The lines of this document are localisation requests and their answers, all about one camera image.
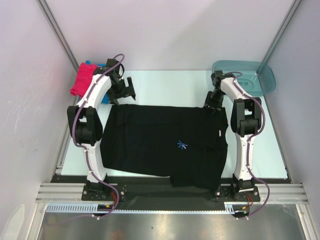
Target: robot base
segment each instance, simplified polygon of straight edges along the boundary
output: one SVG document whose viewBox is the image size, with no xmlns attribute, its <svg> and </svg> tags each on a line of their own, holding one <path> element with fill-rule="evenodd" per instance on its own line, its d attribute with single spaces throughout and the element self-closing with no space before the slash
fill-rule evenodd
<svg viewBox="0 0 320 240">
<path fill-rule="evenodd" d="M 118 184 L 118 185 L 114 185 L 114 187 L 119 192 L 119 202 L 126 201 L 127 185 Z M 87 180 L 83 187 L 81 200 L 82 201 L 113 201 L 111 192 L 113 192 L 113 190 L 110 187 L 103 185 L 100 182 L 90 182 Z"/>
<path fill-rule="evenodd" d="M 256 202 L 260 202 L 260 195 L 257 186 L 254 186 L 253 191 L 233 192 L 231 186 L 220 186 L 214 192 L 216 202 L 248 202 L 248 196 Z"/>
</svg>

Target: blue object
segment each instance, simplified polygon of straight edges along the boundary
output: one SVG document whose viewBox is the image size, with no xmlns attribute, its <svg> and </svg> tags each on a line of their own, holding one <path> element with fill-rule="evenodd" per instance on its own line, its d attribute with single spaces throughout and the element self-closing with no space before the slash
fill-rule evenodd
<svg viewBox="0 0 320 240">
<path fill-rule="evenodd" d="M 220 60 L 212 65 L 212 72 L 217 70 L 221 70 L 224 74 L 233 71 L 241 72 L 243 75 L 237 79 L 238 83 L 254 97 L 271 93 L 276 88 L 272 69 L 259 61 Z"/>
<path fill-rule="evenodd" d="M 187 147 L 188 145 L 182 143 L 180 140 L 179 140 L 179 142 L 178 142 L 177 144 L 179 145 L 178 148 L 181 148 L 182 150 L 183 150 L 183 149 L 187 149 L 186 147 Z"/>
<path fill-rule="evenodd" d="M 91 62 L 89 60 L 85 61 L 85 64 L 91 64 Z M 99 67 L 105 67 L 106 65 L 105 64 L 95 64 Z M 102 101 L 101 101 L 102 104 L 108 104 L 109 103 L 109 98 L 108 98 L 108 95 L 105 94 Z"/>
</svg>

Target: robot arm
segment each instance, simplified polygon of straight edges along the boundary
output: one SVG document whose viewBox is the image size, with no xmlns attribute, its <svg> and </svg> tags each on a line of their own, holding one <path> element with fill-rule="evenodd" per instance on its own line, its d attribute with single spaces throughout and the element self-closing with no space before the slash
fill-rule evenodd
<svg viewBox="0 0 320 240">
<path fill-rule="evenodd" d="M 235 133 L 237 152 L 232 176 L 232 191 L 234 193 L 253 191 L 255 183 L 251 173 L 253 172 L 253 146 L 256 138 L 254 135 L 262 125 L 261 109 L 252 100 L 253 97 L 242 89 L 232 73 L 223 74 L 222 71 L 215 71 L 211 79 L 215 89 L 208 92 L 204 106 L 213 111 L 220 111 L 224 94 L 233 102 L 230 125 Z"/>
<path fill-rule="evenodd" d="M 128 96 L 135 99 L 135 90 L 130 77 L 127 78 L 128 86 L 123 78 L 124 68 L 114 58 L 108 59 L 106 67 L 97 67 L 93 72 L 91 84 L 83 98 L 75 105 L 67 109 L 70 134 L 75 125 L 75 143 L 84 148 L 86 164 L 88 168 L 87 182 L 99 185 L 99 181 L 107 181 L 107 174 L 102 163 L 100 142 L 103 135 L 103 126 L 98 116 L 98 108 L 105 94 L 108 94 L 110 103 L 119 104 L 117 99 Z"/>
</svg>

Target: white table surface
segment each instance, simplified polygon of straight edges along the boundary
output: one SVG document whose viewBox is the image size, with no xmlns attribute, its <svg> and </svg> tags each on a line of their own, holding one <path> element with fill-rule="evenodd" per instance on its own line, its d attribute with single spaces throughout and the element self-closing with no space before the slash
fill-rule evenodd
<svg viewBox="0 0 320 240">
<path fill-rule="evenodd" d="M 149 106 L 203 107 L 208 91 L 214 89 L 211 82 L 211 71 L 168 70 L 168 71 L 126 71 L 125 77 L 132 77 L 136 101 L 131 97 L 119 99 L 120 104 L 136 104 Z M 223 106 L 226 109 L 228 122 L 233 103 L 227 96 Z M 271 123 L 266 102 L 261 97 L 266 124 L 264 131 L 256 137 L 253 150 L 253 172 L 258 178 L 286 179 L 287 173 L 280 153 L 275 132 Z M 101 104 L 98 114 L 103 125 L 106 125 L 110 104 Z M 229 126 L 226 131 L 228 154 L 222 173 L 223 178 L 231 178 L 236 167 L 237 142 L 235 134 Z M 106 168 L 108 176 L 147 176 Z M 87 175 L 84 153 L 69 142 L 65 156 L 62 175 Z"/>
</svg>

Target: black cloth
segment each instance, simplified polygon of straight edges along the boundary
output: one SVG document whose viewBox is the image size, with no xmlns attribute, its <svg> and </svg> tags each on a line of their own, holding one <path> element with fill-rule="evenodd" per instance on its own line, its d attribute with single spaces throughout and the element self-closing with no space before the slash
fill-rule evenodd
<svg viewBox="0 0 320 240">
<path fill-rule="evenodd" d="M 224 108 L 212 114 L 199 107 L 113 105 L 100 144 L 103 166 L 216 190 L 227 127 Z"/>
</svg>

